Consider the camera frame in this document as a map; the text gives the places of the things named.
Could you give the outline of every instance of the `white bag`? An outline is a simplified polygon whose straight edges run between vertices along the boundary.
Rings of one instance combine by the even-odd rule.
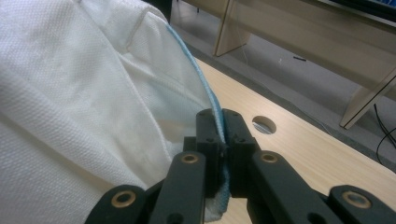
[[[83,223],[109,189],[152,186],[210,107],[222,135],[216,97],[154,7],[1,1],[0,223]]]

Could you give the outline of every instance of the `black plastic part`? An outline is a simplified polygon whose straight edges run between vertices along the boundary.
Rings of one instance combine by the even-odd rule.
[[[260,148],[248,130],[242,116],[235,111],[223,109],[224,132],[230,169],[230,192],[233,198],[246,198],[250,184],[248,164]]]
[[[253,224],[276,224],[270,209],[265,203],[247,200],[247,212]]]
[[[149,223],[204,223],[204,199],[204,155],[194,151],[179,153],[172,161]]]
[[[392,209],[373,194],[353,186],[332,188],[328,205],[345,223],[396,223],[396,213]]]
[[[183,151],[196,151],[196,137],[184,137]]]
[[[163,181],[164,180],[158,182],[157,184],[146,190],[146,211],[148,212],[148,215],[151,214],[152,210],[154,210],[155,203],[157,202],[158,196],[161,192],[161,188],[163,187]]]
[[[256,152],[249,168],[276,223],[342,223],[279,154]]]
[[[131,191],[134,201],[125,207],[115,207],[113,197],[118,193]],[[136,186],[121,185],[109,190],[92,209],[85,224],[138,224],[146,223],[148,214],[145,210],[146,193]]]
[[[223,158],[218,129],[211,109],[203,110],[196,115],[195,141],[196,151],[206,157],[206,198],[213,198],[222,182],[220,174]]]

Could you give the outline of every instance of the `hole in table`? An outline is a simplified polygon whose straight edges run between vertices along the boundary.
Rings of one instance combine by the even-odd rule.
[[[252,122],[253,126],[261,133],[271,134],[276,132],[276,125],[267,117],[257,116]]]

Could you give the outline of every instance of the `circular hole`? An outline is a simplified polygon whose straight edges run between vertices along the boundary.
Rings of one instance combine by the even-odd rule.
[[[193,154],[185,155],[181,158],[184,163],[195,163],[198,161],[198,157]]]
[[[326,224],[324,217],[316,213],[308,214],[308,221],[312,224]]]
[[[276,132],[276,125],[266,117],[257,116],[252,122],[253,126],[261,133],[271,134]]]
[[[183,216],[179,213],[174,213],[168,216],[166,224],[181,224],[183,223]]]
[[[271,154],[262,154],[262,161],[266,161],[266,162],[277,162],[277,157]]]
[[[371,207],[371,202],[365,196],[354,191],[344,192],[343,198],[347,203],[350,203],[355,207],[359,207],[363,209]]]
[[[136,199],[136,194],[131,190],[118,192],[111,199],[111,204],[117,208],[123,208],[131,205]]]

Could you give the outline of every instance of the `wooden table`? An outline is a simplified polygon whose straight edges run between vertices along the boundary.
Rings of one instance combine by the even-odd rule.
[[[198,61],[223,108],[240,113],[262,149],[281,154],[315,189],[328,195],[331,187],[353,185],[373,193],[396,210],[396,174],[329,136],[279,105],[260,96],[213,67]],[[276,132],[257,131],[252,120],[272,120]],[[232,199],[228,212],[215,223],[250,223],[246,200]]]

